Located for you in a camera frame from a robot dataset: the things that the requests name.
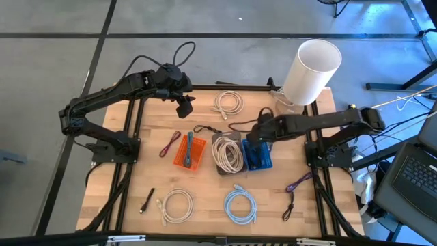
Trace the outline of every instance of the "concrete floor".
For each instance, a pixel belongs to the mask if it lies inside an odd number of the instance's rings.
[[[2,0],[0,32],[95,32],[100,33],[110,0]],[[432,24],[419,0],[409,1],[425,29]],[[317,1],[213,1],[124,0],[118,1],[109,33],[415,33],[400,3],[353,1],[337,19],[332,6]],[[437,36],[430,35],[437,47]],[[116,82],[130,60],[139,54],[170,62],[182,39],[106,40],[91,92]],[[229,81],[264,85],[272,76],[281,85],[304,40],[194,39],[197,50],[182,66],[193,83]],[[403,83],[429,65],[417,41],[331,40],[343,55],[343,63],[328,86],[338,110],[354,103],[372,106],[404,94],[368,92],[368,82]],[[57,112],[78,96],[96,48],[96,39],[0,39],[0,149],[27,156],[26,165],[0,164],[0,237],[31,234],[48,179],[64,136]],[[132,72],[156,69],[140,61]],[[429,106],[431,101],[423,102]],[[427,110],[409,104],[402,112],[395,105],[381,108],[387,124]],[[101,124],[104,111],[89,118]],[[396,137],[415,135],[420,126]],[[394,144],[387,139],[380,148]],[[358,149],[370,144],[361,137]],[[84,179],[91,154],[78,147],[68,163],[48,233],[73,232],[85,190]],[[366,235],[385,239],[388,232],[378,224],[366,225]],[[404,227],[399,241],[426,244]]]

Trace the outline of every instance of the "purple cable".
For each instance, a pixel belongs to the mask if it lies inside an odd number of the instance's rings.
[[[311,172],[308,172],[308,173],[305,174],[302,178],[300,178],[300,179],[297,180],[296,182],[292,183],[291,185],[287,186],[287,188],[285,188],[285,191],[288,192],[288,193],[293,192],[294,189],[296,189],[297,186],[298,186],[300,183],[302,183],[302,182],[304,182],[304,181],[306,181],[306,180],[308,180],[308,179],[310,179],[310,178],[312,178],[312,177],[313,177],[313,174],[312,174]]]

